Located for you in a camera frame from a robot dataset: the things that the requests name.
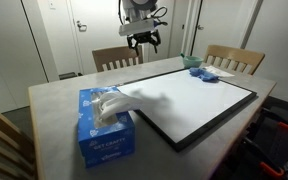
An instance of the white tabletop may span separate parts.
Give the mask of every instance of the white tabletop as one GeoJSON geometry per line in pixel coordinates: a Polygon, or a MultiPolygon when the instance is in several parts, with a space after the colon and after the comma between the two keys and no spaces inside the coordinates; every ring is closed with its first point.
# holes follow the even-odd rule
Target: white tabletop
{"type": "Polygon", "coordinates": [[[183,68],[171,58],[90,74],[29,88],[40,179],[207,179],[247,127],[275,82],[242,75],[223,80],[257,93],[257,98],[230,115],[180,153],[144,120],[131,112],[136,128],[135,153],[85,169],[77,143],[79,90],[104,87],[183,68]]]}

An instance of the tissue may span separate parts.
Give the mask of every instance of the tissue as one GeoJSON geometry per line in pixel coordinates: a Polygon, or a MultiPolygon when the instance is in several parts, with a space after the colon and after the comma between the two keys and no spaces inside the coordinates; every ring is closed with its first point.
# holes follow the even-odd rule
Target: tissue
{"type": "Polygon", "coordinates": [[[127,104],[134,109],[131,102],[140,102],[128,99],[125,94],[111,92],[118,92],[118,89],[104,87],[80,91],[77,139],[86,168],[135,151],[134,123],[128,108],[117,106],[127,104]]]}

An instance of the blue tissue box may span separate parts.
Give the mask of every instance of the blue tissue box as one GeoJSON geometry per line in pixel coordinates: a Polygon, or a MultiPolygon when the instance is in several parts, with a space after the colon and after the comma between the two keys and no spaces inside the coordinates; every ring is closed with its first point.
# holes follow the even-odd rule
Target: blue tissue box
{"type": "Polygon", "coordinates": [[[93,109],[92,97],[109,91],[118,89],[105,87],[80,90],[78,143],[86,168],[132,154],[135,149],[135,128],[128,112],[112,116],[116,118],[116,123],[99,128],[95,126],[96,112],[93,109]]]}

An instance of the chair back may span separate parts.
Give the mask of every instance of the chair back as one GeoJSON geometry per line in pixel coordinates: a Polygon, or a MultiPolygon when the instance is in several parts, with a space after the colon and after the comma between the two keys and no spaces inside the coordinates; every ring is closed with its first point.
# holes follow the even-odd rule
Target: chair back
{"type": "Polygon", "coordinates": [[[135,50],[130,49],[128,46],[93,50],[92,53],[97,71],[104,71],[103,66],[105,66],[107,70],[111,70],[125,66],[143,64],[142,46],[139,45],[137,48],[138,55],[135,50]]]}
{"type": "Polygon", "coordinates": [[[0,113],[0,178],[37,179],[33,141],[0,113]]]}
{"type": "Polygon", "coordinates": [[[204,62],[253,75],[264,57],[264,53],[226,46],[209,45],[204,62]]]}

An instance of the floor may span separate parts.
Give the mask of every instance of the floor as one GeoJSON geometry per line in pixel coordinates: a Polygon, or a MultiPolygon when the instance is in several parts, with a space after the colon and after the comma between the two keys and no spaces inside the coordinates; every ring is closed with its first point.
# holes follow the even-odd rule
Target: floor
{"type": "MultiPolygon", "coordinates": [[[[264,107],[277,111],[283,117],[288,117],[287,102],[270,97],[264,103],[264,107]]],[[[10,119],[17,127],[23,130],[29,137],[33,139],[32,120],[29,107],[6,112],[3,113],[3,115],[10,119]]],[[[272,132],[274,131],[275,129],[270,127],[270,125],[264,127],[264,131],[259,131],[254,141],[266,146],[268,151],[269,148],[267,147],[270,146],[268,144],[270,144],[271,141],[269,140],[269,137],[274,136],[274,134],[272,135],[272,132]]],[[[233,165],[230,164],[231,162],[223,162],[212,179],[267,179],[261,174],[262,172],[259,170],[258,165],[256,164],[257,161],[254,161],[254,156],[250,155],[249,153],[243,153],[241,156],[237,157],[238,160],[234,161],[233,165]]]]}
{"type": "Polygon", "coordinates": [[[30,107],[3,113],[13,124],[20,128],[26,135],[33,139],[33,127],[30,107]]]}

